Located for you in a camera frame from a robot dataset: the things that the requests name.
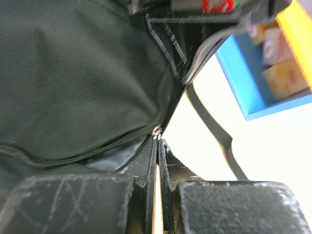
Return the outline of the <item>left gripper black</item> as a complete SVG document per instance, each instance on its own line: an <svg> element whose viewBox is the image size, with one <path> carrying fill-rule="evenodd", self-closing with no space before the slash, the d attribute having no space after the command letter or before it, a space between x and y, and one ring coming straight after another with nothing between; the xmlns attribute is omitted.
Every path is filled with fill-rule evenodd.
<svg viewBox="0 0 312 234"><path fill-rule="evenodd" d="M182 84L190 84L232 34L274 21L289 0L129 0L131 15L143 16Z"/></svg>

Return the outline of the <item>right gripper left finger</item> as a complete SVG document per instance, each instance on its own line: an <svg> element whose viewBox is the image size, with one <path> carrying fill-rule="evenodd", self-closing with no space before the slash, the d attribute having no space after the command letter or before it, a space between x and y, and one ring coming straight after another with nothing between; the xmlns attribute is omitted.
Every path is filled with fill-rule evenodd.
<svg viewBox="0 0 312 234"><path fill-rule="evenodd" d="M138 139L94 163L51 169L0 156L3 234L150 234L157 140Z"/></svg>

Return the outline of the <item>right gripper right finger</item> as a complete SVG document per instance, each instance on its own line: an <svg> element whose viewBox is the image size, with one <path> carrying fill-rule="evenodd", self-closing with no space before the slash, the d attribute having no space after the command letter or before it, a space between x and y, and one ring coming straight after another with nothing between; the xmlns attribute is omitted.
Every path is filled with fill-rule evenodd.
<svg viewBox="0 0 312 234"><path fill-rule="evenodd" d="M299 202L283 183L205 181L166 141L158 145L167 234L309 234Z"/></svg>

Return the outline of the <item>black student backpack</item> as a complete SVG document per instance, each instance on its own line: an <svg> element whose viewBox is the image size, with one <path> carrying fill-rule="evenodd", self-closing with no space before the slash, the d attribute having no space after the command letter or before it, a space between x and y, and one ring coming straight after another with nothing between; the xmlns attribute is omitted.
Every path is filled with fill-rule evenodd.
<svg viewBox="0 0 312 234"><path fill-rule="evenodd" d="M127 0L0 3L0 155L100 156L166 125L185 86Z"/></svg>

